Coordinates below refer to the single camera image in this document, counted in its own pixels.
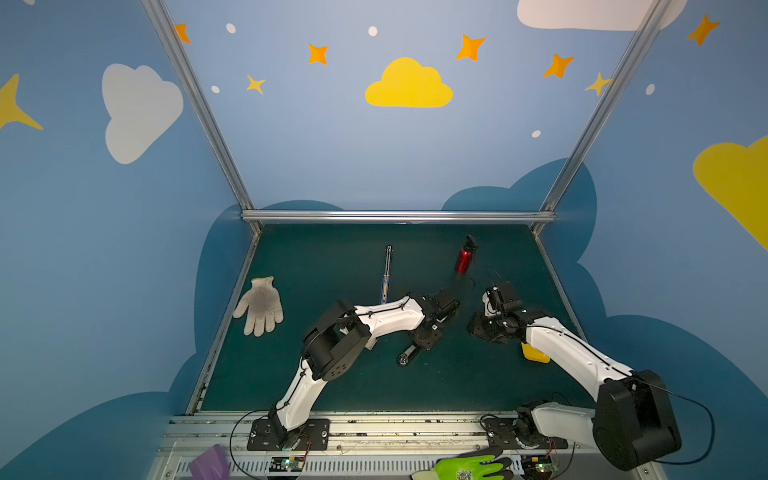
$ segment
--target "orange star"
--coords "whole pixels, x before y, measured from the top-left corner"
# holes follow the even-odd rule
[[[464,45],[462,46],[462,50],[458,53],[456,60],[461,60],[462,58],[471,58],[472,60],[477,61],[478,48],[480,48],[480,45],[482,45],[482,42],[484,41],[484,38],[472,40],[470,37],[464,35]]]
[[[707,37],[707,35],[710,34],[711,31],[713,31],[717,26],[720,25],[719,23],[710,22],[710,19],[707,18],[705,15],[704,18],[701,19],[701,23],[699,26],[694,30],[693,33],[688,35],[686,40],[695,40],[696,43],[701,46],[701,44],[704,43],[704,39]]]
[[[326,50],[328,50],[328,47],[316,47],[315,45],[310,44],[310,52],[312,52],[310,55],[310,63],[318,61],[323,65],[328,65],[326,63]]]
[[[552,66],[549,68],[549,70],[547,70],[544,76],[548,77],[549,75],[557,75],[558,77],[563,78],[565,67],[567,67],[574,58],[576,57],[560,58],[557,56],[557,54],[555,54],[554,58],[552,58]]]
[[[176,27],[176,33],[179,34],[179,38],[181,39],[181,41],[183,41],[184,43],[192,43],[190,41],[190,38],[187,37],[187,24],[186,23],[182,23],[181,25],[174,25],[174,27]]]

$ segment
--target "white cloud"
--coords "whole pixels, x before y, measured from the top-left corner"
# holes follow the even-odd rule
[[[661,27],[674,22],[687,0],[672,0]],[[518,18],[533,28],[634,31],[653,0],[520,0]]]
[[[179,118],[181,90],[146,65],[136,70],[112,64],[101,79],[107,125],[107,149],[121,164],[136,161]]]

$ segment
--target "yellow cloud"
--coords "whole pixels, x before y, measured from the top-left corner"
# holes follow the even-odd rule
[[[451,98],[453,90],[437,70],[405,57],[387,65],[381,81],[366,90],[366,101],[376,107],[442,107]]]
[[[699,184],[768,249],[768,137],[749,147],[712,145],[694,161]]]

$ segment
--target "white work glove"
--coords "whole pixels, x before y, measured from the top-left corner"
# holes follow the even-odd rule
[[[240,318],[246,310],[248,316],[245,320],[243,333],[255,336],[262,336],[264,328],[267,332],[275,329],[275,323],[283,321],[283,305],[280,304],[280,294],[272,286],[274,276],[267,278],[254,278],[250,281],[251,288],[245,294],[233,314],[233,317]]]

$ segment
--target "yellow sponge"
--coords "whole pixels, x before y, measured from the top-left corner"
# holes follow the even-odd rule
[[[533,362],[549,363],[549,357],[539,352],[527,343],[523,343],[523,355]]]

